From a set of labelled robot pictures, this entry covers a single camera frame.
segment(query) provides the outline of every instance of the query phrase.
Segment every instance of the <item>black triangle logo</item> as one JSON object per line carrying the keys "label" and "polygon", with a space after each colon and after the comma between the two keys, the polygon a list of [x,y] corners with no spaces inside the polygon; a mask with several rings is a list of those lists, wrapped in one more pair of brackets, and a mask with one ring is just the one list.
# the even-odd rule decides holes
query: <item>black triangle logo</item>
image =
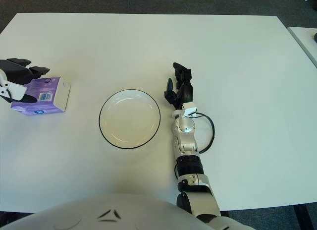
{"label": "black triangle logo", "polygon": [[[104,219],[104,216],[108,215],[109,213],[113,213],[114,215],[114,218],[106,218]],[[97,219],[100,219],[99,222],[118,222],[119,219],[121,219],[119,213],[114,209],[114,210],[111,210],[109,209],[107,212],[101,214]]]}

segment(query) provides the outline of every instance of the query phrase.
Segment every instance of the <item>gray carpet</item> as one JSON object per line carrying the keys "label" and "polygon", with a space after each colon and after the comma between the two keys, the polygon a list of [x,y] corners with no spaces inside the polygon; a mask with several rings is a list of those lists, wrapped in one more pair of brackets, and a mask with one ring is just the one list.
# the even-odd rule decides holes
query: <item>gray carpet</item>
{"label": "gray carpet", "polygon": [[[0,0],[0,32],[18,12],[276,15],[286,27],[317,28],[313,3],[313,0]],[[317,203],[307,204],[307,209],[317,229]],[[23,216],[0,212],[0,226]],[[229,216],[258,230],[300,229],[292,206],[229,211]]]}

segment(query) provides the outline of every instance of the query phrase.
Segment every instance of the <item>purple tissue box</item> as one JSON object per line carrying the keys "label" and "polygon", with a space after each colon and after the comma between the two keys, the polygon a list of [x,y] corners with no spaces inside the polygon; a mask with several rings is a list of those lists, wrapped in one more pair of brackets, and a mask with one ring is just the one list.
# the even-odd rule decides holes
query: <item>purple tissue box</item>
{"label": "purple tissue box", "polygon": [[70,90],[61,77],[32,80],[26,94],[35,97],[36,103],[12,102],[11,108],[24,115],[43,115],[64,112]]}

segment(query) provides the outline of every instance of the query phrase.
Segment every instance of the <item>white bowl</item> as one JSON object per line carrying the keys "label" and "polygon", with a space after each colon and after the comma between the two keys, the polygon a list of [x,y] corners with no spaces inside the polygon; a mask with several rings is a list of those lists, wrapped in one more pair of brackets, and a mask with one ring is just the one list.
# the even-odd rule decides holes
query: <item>white bowl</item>
{"label": "white bowl", "polygon": [[112,95],[103,105],[99,127],[113,146],[131,149],[150,141],[160,123],[155,100],[140,90],[123,90]]}

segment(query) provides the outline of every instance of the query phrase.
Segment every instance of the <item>robotic hand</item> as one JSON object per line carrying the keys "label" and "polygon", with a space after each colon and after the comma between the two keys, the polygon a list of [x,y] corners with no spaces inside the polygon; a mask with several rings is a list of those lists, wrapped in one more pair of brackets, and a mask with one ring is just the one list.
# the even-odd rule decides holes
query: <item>robotic hand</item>
{"label": "robotic hand", "polygon": [[7,102],[35,103],[37,101],[35,97],[25,94],[26,87],[22,85],[30,83],[32,79],[40,78],[50,69],[38,66],[26,68],[30,63],[31,61],[27,59],[0,60],[0,96]]}
{"label": "robotic hand", "polygon": [[176,88],[178,91],[177,94],[173,91],[173,82],[171,78],[169,78],[164,96],[177,110],[181,110],[184,103],[193,101],[193,86],[190,83],[192,73],[190,69],[175,62],[173,63],[173,67],[175,69],[177,80]]}

